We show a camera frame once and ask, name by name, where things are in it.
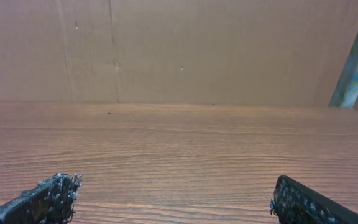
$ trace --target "wooden table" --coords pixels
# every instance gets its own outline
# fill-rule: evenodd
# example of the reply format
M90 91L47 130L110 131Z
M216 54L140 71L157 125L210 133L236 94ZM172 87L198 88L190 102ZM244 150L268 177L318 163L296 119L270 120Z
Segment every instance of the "wooden table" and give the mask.
M75 223L278 223L282 174L358 213L358 112L0 103L0 205L56 172Z

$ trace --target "textured black material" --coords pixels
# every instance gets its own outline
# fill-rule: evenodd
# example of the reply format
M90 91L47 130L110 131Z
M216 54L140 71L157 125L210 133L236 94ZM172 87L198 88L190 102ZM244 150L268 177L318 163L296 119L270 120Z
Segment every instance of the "textured black material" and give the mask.
M287 176L278 178L270 208L281 224L358 223L358 214Z
M56 174L0 206L0 224L68 223L82 175Z

